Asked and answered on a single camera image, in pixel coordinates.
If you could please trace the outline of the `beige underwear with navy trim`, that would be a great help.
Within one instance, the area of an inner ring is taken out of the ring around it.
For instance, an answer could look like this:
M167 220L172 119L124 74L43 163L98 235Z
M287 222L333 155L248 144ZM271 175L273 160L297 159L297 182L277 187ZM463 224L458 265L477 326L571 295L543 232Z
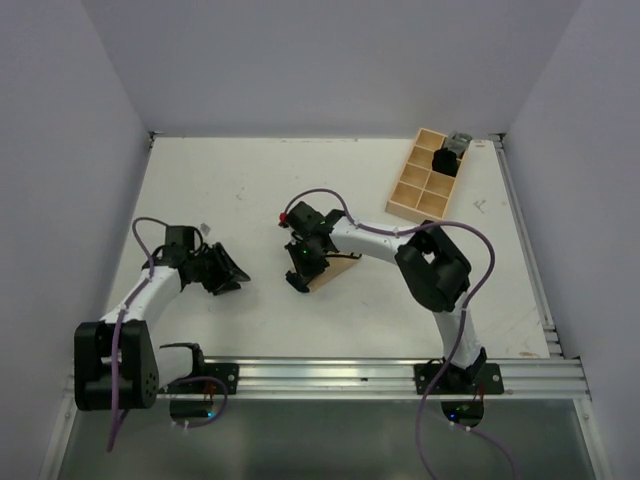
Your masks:
M325 257L328 262L328 266L320 275L312 279L307 284L308 291L315 292L319 290L321 287L355 266L360 261L361 257L361 254L356 253L347 254L340 252L328 254Z

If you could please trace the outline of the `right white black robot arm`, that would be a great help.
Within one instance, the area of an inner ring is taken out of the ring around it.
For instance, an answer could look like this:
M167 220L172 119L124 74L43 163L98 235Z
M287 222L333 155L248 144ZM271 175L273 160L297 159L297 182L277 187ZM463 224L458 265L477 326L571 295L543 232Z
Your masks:
M309 293L362 257L393 264L413 299L434 315L450 362L443 381L461 393L480 382L486 351L464 306L471 264L440 227L425 221L408 235L383 233L380 227L353 225L341 210L322 215L304 203L281 214L280 226L291 230L285 250L292 268L285 278L295 290Z

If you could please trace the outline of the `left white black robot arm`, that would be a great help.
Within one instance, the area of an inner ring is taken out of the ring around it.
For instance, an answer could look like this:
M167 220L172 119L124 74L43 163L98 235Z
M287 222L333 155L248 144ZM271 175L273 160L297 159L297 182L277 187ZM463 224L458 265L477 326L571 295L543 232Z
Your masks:
M74 396L81 411L148 409L160 389L175 382L185 392L208 379L204 354L195 342L161 345L153 325L190 284L214 296L251 280L221 243L194 253L176 245L161 248L143 265L125 300L97 321L74 332Z

